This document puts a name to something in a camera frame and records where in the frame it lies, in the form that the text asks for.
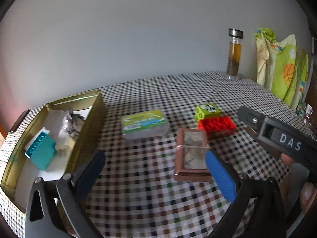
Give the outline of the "right hand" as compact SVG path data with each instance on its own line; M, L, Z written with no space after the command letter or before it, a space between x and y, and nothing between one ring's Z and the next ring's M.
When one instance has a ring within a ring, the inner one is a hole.
M299 198L301 210L306 214L316 198L316 186L307 182L308 171L302 165L296 163L293 167L294 160L286 154L281 154L281 160L291 169L279 184L285 212L288 214Z

